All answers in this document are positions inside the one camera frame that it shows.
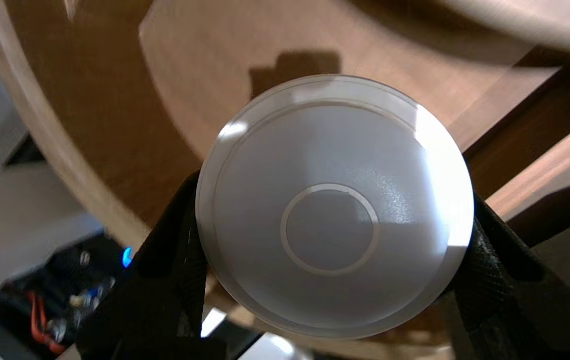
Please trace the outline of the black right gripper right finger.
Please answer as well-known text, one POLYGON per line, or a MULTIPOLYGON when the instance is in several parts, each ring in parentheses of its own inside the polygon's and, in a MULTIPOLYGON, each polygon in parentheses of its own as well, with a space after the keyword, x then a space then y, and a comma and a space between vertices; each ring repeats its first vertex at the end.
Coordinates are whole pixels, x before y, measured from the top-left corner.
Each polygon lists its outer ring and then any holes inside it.
POLYGON ((570 288, 478 194, 448 289, 479 360, 570 360, 570 288))

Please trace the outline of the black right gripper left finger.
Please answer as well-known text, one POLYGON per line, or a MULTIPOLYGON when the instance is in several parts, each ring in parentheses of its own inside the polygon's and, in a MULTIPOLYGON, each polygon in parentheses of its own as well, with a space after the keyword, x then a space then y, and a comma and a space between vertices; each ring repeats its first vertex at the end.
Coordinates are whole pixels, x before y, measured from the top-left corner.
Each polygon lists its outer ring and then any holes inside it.
POLYGON ((207 260, 195 200, 199 172, 182 183, 132 262, 82 321, 83 360, 225 360, 227 344, 203 338, 207 260))

